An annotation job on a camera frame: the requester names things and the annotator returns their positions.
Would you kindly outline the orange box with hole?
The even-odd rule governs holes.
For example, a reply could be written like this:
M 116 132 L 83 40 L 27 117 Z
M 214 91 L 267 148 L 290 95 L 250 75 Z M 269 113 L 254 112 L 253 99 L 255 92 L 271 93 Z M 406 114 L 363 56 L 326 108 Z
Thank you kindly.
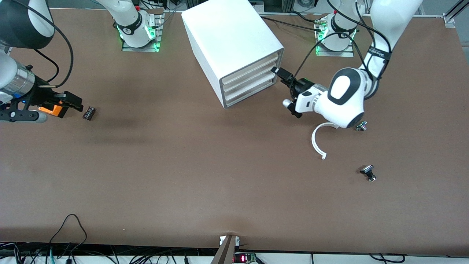
M 68 111 L 68 107 L 62 105 L 54 105 L 52 110 L 49 110 L 45 107 L 39 107 L 38 110 L 51 116 L 64 118 L 66 112 Z

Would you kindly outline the brown metal post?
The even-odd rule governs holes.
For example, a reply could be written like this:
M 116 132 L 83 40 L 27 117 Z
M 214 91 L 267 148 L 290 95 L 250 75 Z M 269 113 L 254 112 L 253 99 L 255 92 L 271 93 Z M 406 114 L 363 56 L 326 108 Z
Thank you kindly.
M 236 248 L 240 246 L 240 238 L 236 235 L 221 236 L 220 246 L 210 264 L 233 264 Z

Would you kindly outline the white drawer cabinet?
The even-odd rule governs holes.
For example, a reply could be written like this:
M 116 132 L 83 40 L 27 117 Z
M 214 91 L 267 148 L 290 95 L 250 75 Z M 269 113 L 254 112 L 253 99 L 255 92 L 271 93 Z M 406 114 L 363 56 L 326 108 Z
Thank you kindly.
M 193 54 L 224 108 L 222 79 L 284 47 L 248 0 L 208 0 L 181 13 Z

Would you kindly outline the aluminium frame profile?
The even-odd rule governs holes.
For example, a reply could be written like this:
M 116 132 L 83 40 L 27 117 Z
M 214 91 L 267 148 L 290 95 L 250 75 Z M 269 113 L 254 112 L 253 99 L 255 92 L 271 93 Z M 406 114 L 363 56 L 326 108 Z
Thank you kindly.
M 469 7 L 469 0 L 457 0 L 457 2 L 443 14 L 444 25 L 446 28 L 455 28 L 454 19 Z

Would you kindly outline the white plastic drawer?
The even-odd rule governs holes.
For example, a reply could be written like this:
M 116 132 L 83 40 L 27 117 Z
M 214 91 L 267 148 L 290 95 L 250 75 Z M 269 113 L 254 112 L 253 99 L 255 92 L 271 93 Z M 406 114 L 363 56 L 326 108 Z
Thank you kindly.
M 275 74 L 272 72 L 272 68 L 275 65 L 272 62 L 253 70 L 244 69 L 225 77 L 222 80 L 225 100 L 234 100 L 235 97 L 248 94 L 259 87 L 271 83 L 275 77 Z
M 278 52 L 271 54 L 251 65 L 245 67 L 225 78 L 222 79 L 222 84 L 226 86 L 237 86 L 241 85 L 248 80 L 253 79 L 254 77 L 264 73 L 265 71 L 270 71 L 273 66 L 276 65 L 277 60 L 279 59 Z
M 274 74 L 265 73 L 237 86 L 224 87 L 224 108 L 245 100 L 273 84 Z

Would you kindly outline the black box red display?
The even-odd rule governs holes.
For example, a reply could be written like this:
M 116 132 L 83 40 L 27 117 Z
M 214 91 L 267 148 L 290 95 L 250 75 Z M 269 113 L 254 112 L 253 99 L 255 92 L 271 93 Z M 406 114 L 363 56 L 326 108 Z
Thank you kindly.
M 256 263 L 255 253 L 238 252 L 233 254 L 233 264 L 251 264 Z

